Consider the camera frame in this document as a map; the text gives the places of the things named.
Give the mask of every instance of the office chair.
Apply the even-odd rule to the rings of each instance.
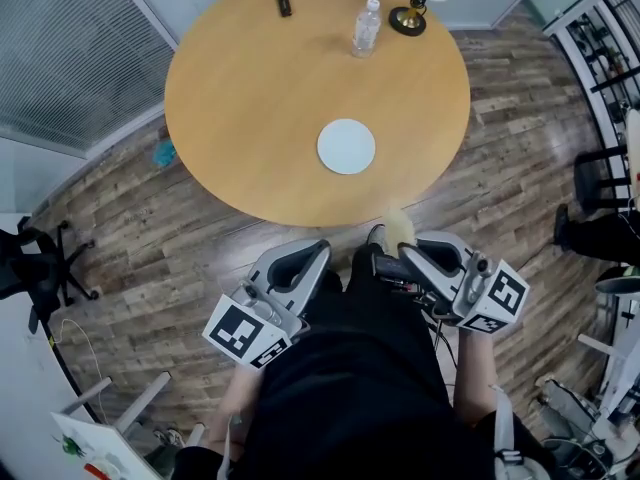
[[[64,256],[62,231],[67,229],[67,221],[56,229],[57,243],[37,229],[27,228],[18,235],[0,232],[0,299],[18,292],[28,292],[33,301],[29,329],[35,333],[38,321],[47,323],[51,314],[60,308],[58,289],[66,307],[74,303],[69,297],[67,283],[76,288],[87,300],[96,300],[97,291],[90,293],[71,274],[71,265],[87,249],[95,246],[93,240],[81,244],[68,258]],[[37,241],[39,254],[24,254],[21,246]]]

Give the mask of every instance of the floor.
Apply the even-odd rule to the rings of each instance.
[[[542,435],[529,404],[536,378],[553,373],[585,391],[603,360],[576,343],[598,337],[593,282],[602,262],[551,245],[557,205],[573,197],[572,161],[598,148],[578,83],[564,57],[518,8],[497,31],[455,33],[467,63],[472,112],[462,148],[445,174],[406,211],[418,231],[449,230],[494,259],[504,258],[531,284],[524,316],[496,338],[500,382],[516,412]],[[327,237],[334,267],[348,278],[349,254],[372,223],[340,229],[284,227],[230,208],[206,192],[178,159],[152,162],[165,138],[154,122],[106,152],[50,198],[33,218],[51,230],[72,223],[68,246],[93,238],[80,265],[101,298],[57,312],[91,338],[103,375],[114,380],[103,397],[113,420],[163,370],[173,377],[151,406],[151,425],[188,431],[206,421],[223,393],[232,364],[200,337],[219,295],[229,293],[258,256],[301,237]],[[97,380],[82,334],[69,327],[61,352],[77,382]],[[448,331],[455,346],[455,332]],[[454,371],[444,347],[447,382]]]

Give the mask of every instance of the water bottle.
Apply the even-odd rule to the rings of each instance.
[[[367,0],[366,9],[358,14],[356,31],[353,34],[353,49],[351,50],[354,57],[365,58],[373,52],[376,36],[382,24],[379,11],[380,2],[378,0]]]

